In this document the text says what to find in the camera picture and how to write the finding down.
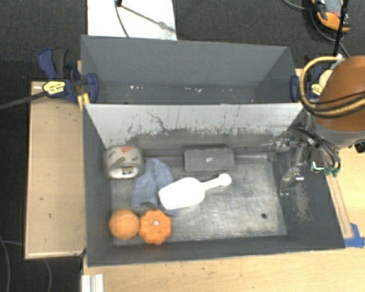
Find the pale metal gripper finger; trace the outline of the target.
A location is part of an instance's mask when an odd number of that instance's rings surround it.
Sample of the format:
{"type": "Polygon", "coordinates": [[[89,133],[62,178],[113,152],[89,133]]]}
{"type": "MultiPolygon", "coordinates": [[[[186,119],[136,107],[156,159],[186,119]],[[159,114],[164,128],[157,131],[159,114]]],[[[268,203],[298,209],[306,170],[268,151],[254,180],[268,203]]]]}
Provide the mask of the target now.
{"type": "Polygon", "coordinates": [[[279,194],[280,196],[288,196],[291,191],[304,181],[299,167],[290,167],[281,177],[279,194]]]}
{"type": "Polygon", "coordinates": [[[273,161],[277,154],[285,153],[291,150],[290,138],[285,137],[276,139],[268,149],[268,160],[273,161]]]}

